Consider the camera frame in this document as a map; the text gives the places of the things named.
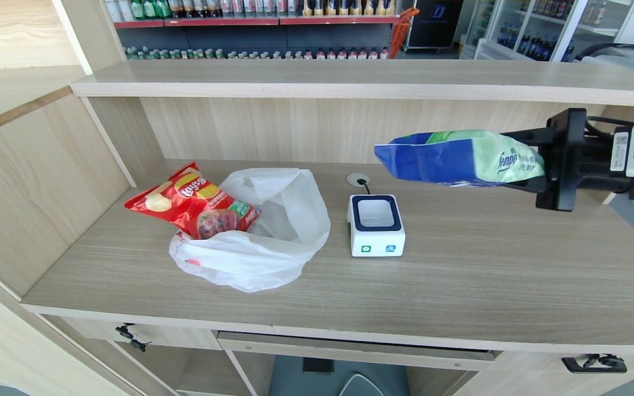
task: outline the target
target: blue snack bag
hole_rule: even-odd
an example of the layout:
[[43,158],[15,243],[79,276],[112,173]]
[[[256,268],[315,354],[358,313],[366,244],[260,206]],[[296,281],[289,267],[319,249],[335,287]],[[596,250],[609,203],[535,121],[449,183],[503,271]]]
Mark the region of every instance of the blue snack bag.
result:
[[487,130],[417,133],[375,145],[375,155],[402,180],[488,187],[544,176],[528,145]]

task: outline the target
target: red chip bag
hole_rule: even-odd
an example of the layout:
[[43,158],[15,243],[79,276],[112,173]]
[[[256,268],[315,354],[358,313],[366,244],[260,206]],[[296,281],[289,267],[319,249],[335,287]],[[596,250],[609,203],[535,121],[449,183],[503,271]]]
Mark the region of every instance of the red chip bag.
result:
[[126,201],[124,207],[173,223],[196,240],[222,231],[246,231],[259,215],[254,206],[202,178],[194,161],[162,185]]

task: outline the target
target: black sign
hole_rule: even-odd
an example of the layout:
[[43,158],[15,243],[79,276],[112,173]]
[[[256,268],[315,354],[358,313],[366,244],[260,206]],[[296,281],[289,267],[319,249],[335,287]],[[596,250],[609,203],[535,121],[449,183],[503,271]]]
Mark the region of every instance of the black sign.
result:
[[453,43],[462,0],[418,0],[408,47],[449,48]]

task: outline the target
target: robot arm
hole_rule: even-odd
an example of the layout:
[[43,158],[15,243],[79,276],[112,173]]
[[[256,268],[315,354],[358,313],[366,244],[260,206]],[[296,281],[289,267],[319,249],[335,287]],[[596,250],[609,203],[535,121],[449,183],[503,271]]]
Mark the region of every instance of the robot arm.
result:
[[[589,121],[619,125],[613,135]],[[573,211],[576,190],[627,194],[634,201],[634,122],[589,117],[584,108],[569,108],[546,121],[545,128],[503,133],[538,147],[546,176],[508,183],[516,190],[536,193],[535,206]]]

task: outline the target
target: white scanner box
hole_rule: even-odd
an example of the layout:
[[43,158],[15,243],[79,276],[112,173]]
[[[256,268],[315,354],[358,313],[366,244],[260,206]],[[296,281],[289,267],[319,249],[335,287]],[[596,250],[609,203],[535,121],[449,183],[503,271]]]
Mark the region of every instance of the white scanner box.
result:
[[347,221],[352,231],[352,256],[402,256],[405,228],[394,195],[352,195]]

